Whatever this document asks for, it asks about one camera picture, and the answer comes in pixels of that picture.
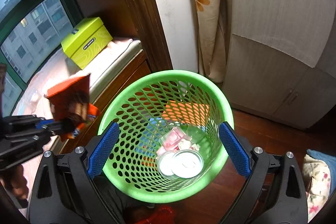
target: white wall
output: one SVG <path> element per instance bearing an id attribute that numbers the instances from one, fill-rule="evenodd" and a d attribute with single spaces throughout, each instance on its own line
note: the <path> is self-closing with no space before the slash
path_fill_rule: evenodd
<path id="1" fill-rule="evenodd" d="M 156 3 L 173 68 L 198 72 L 194 0 L 156 0 Z"/>

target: human hand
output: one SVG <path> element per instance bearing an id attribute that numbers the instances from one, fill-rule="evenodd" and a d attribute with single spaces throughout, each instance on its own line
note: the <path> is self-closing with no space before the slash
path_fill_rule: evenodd
<path id="1" fill-rule="evenodd" d="M 0 182 L 4 188 L 12 192 L 18 199 L 27 199 L 27 180 L 23 176 L 23 166 L 18 165 L 13 170 L 0 177 Z"/>

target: curtain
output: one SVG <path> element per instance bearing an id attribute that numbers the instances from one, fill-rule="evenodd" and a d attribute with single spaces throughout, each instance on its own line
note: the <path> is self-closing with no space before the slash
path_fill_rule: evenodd
<path id="1" fill-rule="evenodd" d="M 199 24 L 199 73 L 214 83 L 221 83 L 226 68 L 225 1 L 195 0 L 195 3 Z"/>

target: green plastic mesh basket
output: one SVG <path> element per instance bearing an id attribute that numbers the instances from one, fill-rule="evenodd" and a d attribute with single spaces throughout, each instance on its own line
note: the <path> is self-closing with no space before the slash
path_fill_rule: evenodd
<path id="1" fill-rule="evenodd" d="M 218 126 L 234 127 L 229 103 L 207 78 L 182 70 L 147 75 L 121 92 L 108 107 L 100 135 L 110 121 L 119 124 L 120 135 L 103 171 L 125 194 L 149 203 L 187 198 L 206 187 L 228 157 L 218 138 Z M 167 179 L 157 169 L 159 138 L 174 126 L 195 125 L 206 132 L 199 143 L 202 172 L 191 179 Z"/>

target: clear plastic container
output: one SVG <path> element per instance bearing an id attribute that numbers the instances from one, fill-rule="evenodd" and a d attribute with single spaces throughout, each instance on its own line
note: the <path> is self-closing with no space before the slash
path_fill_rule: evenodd
<path id="1" fill-rule="evenodd" d="M 190 137 L 181 128 L 173 127 L 171 131 L 160 138 L 160 142 L 169 151 L 176 149 L 181 139 L 190 140 Z"/>
<path id="2" fill-rule="evenodd" d="M 189 125 L 186 134 L 191 137 L 192 143 L 199 143 L 206 135 L 206 132 L 196 126 Z"/>
<path id="3" fill-rule="evenodd" d="M 160 174 L 168 179 L 177 178 L 177 176 L 172 171 L 173 156 L 176 151 L 167 151 L 159 157 L 157 163 L 157 169 Z"/>

